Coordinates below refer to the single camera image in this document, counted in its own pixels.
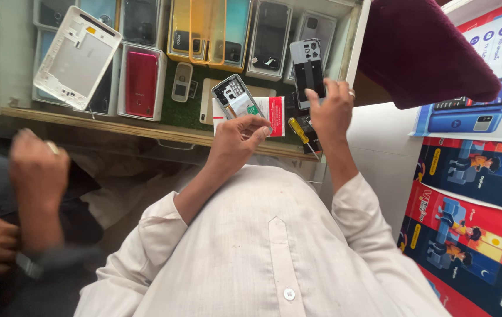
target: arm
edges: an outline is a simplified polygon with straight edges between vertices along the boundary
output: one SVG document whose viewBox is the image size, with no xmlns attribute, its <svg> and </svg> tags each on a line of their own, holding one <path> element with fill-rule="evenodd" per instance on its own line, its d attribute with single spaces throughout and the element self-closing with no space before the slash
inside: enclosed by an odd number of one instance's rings
<svg viewBox="0 0 502 317">
<path fill-rule="evenodd" d="M 269 121 L 257 116 L 219 125 L 204 168 L 179 194 L 172 192 L 147 208 L 120 250 L 97 270 L 98 281 L 81 291 L 75 316 L 132 316 L 187 224 L 247 162 L 268 135 L 269 129 L 264 126 L 269 125 Z"/>
<path fill-rule="evenodd" d="M 396 247 L 376 194 L 353 162 L 346 138 L 353 112 L 348 84 L 327 79 L 324 83 L 328 96 L 323 105 L 319 105 L 315 91 L 307 89 L 306 95 L 333 182 L 333 218 L 349 247 L 406 315 L 437 311 L 448 316 L 416 263 Z"/>
</svg>

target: shirt sleeve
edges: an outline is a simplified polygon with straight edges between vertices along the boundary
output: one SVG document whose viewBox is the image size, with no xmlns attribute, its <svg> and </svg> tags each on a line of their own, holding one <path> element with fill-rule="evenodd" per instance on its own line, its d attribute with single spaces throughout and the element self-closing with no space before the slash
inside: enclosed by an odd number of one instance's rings
<svg viewBox="0 0 502 317">
<path fill-rule="evenodd" d="M 416 263 L 404 256 L 392 238 L 378 198 L 359 173 L 335 194 L 332 215 L 349 247 L 367 263 L 404 315 L 450 316 Z"/>
<path fill-rule="evenodd" d="M 134 314 L 187 229 L 173 203 L 176 196 L 171 192 L 146 209 L 120 250 L 97 270 L 98 281 L 81 290 L 75 317 Z"/>
</svg>

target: red label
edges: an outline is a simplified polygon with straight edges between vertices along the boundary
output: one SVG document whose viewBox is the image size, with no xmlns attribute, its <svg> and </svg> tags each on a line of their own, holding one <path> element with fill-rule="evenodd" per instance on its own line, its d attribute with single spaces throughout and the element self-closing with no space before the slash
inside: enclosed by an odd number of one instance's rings
<svg viewBox="0 0 502 317">
<path fill-rule="evenodd" d="M 269 98 L 269 120 L 271 121 L 271 136 L 283 136 L 284 118 L 283 118 L 283 98 Z"/>
</svg>

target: advertisement poster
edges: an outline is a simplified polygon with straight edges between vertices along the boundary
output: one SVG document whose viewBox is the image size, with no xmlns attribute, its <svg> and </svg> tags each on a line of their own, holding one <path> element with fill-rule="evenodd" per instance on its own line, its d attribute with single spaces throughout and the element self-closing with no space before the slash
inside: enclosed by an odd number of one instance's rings
<svg viewBox="0 0 502 317">
<path fill-rule="evenodd" d="M 502 316 L 502 210 L 414 180 L 398 248 L 454 316 Z"/>
<path fill-rule="evenodd" d="M 502 142 L 425 137 L 414 179 L 502 207 Z"/>
<path fill-rule="evenodd" d="M 502 7 L 459 30 L 502 84 Z M 410 135 L 502 141 L 502 90 L 490 102 L 458 97 L 424 105 Z"/>
</svg>

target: maroon cloth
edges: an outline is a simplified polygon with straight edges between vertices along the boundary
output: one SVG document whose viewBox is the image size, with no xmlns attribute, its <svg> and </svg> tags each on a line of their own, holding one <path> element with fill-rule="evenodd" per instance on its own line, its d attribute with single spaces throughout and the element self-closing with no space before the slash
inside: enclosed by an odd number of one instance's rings
<svg viewBox="0 0 502 317">
<path fill-rule="evenodd" d="M 399 109 L 469 97 L 494 100 L 492 69 L 433 0 L 373 0 L 359 70 Z"/>
</svg>

